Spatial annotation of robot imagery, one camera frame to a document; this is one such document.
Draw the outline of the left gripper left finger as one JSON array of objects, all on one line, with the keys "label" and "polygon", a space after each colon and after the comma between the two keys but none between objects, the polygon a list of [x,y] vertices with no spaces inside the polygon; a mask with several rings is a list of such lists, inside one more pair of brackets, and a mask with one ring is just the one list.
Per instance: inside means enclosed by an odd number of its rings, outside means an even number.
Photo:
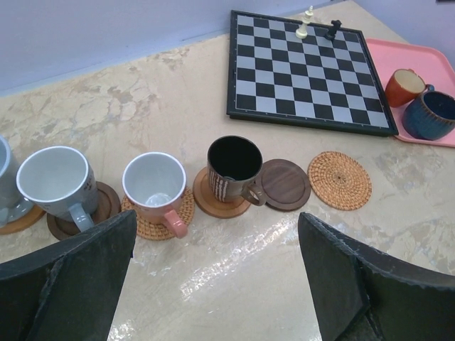
[{"label": "left gripper left finger", "polygon": [[1,264],[2,340],[106,340],[133,256],[127,210]]}]

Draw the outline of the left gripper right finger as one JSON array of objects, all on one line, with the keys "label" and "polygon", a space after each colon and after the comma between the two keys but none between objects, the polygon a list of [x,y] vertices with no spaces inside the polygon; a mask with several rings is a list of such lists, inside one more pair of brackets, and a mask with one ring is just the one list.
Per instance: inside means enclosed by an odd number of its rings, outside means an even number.
[{"label": "left gripper right finger", "polygon": [[453,340],[454,277],[303,212],[298,234],[322,340]]}]

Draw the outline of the dark walnut coaster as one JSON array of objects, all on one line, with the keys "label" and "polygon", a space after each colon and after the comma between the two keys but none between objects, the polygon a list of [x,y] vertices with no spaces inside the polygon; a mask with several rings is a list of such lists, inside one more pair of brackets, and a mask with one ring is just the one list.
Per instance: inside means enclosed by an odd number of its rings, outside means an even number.
[{"label": "dark walnut coaster", "polygon": [[256,184],[263,189],[266,205],[282,212],[302,208],[311,195],[309,177],[305,171],[285,159],[266,161]]},{"label": "dark walnut coaster", "polygon": [[[121,210],[121,203],[116,191],[106,183],[97,181],[98,206],[91,218],[99,224],[117,215]],[[80,233],[74,222],[62,220],[53,215],[46,215],[50,233],[58,240],[67,239]]]}]

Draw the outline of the light blue cup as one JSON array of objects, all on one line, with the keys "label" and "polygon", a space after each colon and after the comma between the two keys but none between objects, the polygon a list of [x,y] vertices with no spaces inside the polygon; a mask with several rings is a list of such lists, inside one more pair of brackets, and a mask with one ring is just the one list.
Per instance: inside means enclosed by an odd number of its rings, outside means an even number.
[{"label": "light blue cup", "polygon": [[8,141],[1,136],[1,227],[30,212],[33,203],[26,199],[16,185],[19,163]]}]

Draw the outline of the small woven rattan coaster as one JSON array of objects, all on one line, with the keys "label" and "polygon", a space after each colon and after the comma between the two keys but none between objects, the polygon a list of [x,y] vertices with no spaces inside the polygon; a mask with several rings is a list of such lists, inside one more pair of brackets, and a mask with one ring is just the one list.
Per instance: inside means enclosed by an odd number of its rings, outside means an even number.
[{"label": "small woven rattan coaster", "polygon": [[[126,195],[121,202],[121,211],[125,210],[134,210],[136,212],[136,234],[139,237],[153,241],[162,241],[175,237],[164,224],[161,224],[160,222],[150,222],[143,218],[139,214],[139,210],[134,207]],[[178,209],[178,215],[187,225],[189,225],[193,219],[194,212],[195,200],[193,192],[190,188],[186,187],[183,194],[183,201]]]}]

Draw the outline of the grey white mug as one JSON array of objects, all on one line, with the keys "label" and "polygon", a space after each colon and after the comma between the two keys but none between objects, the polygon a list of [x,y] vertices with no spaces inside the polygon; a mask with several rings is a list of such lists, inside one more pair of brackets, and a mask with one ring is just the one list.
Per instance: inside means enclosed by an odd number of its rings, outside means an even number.
[{"label": "grey white mug", "polygon": [[84,232],[95,226],[98,207],[95,175],[87,158],[69,146],[36,151],[19,167],[16,184],[21,194],[48,214],[74,222]]}]

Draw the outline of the large woven rattan coaster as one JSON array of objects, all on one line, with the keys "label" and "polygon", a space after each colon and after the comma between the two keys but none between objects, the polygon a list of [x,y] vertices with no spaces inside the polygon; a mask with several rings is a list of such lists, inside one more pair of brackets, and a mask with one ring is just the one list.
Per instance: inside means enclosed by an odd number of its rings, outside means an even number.
[{"label": "large woven rattan coaster", "polygon": [[372,183],[359,162],[338,151],[324,151],[308,167],[312,190],[338,210],[357,210],[370,199]]}]

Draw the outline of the white floral mug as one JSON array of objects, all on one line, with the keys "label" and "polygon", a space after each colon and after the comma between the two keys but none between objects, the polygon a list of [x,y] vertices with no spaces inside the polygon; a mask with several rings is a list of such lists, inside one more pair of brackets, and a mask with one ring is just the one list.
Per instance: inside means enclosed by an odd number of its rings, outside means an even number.
[{"label": "white floral mug", "polygon": [[124,169],[122,187],[139,215],[154,224],[163,224],[175,237],[188,233],[178,214],[186,189],[186,172],[174,156],[164,152],[143,153]]}]

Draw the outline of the black maroon cup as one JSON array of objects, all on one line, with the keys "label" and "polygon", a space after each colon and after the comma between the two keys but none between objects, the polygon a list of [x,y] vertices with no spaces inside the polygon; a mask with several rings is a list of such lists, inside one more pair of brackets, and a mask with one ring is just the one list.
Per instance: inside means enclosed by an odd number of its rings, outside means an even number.
[{"label": "black maroon cup", "polygon": [[222,136],[208,149],[208,184],[220,202],[243,198],[256,206],[266,202],[263,190],[255,184],[262,165],[262,153],[241,136]]}]

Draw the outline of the dark blue cup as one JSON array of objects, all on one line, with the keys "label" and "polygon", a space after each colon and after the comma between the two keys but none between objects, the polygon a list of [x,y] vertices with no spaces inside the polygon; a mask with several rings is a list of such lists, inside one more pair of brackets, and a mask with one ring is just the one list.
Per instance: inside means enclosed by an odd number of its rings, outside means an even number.
[{"label": "dark blue cup", "polygon": [[406,107],[402,125],[416,139],[446,136],[454,130],[454,98],[439,91],[420,94]]}]

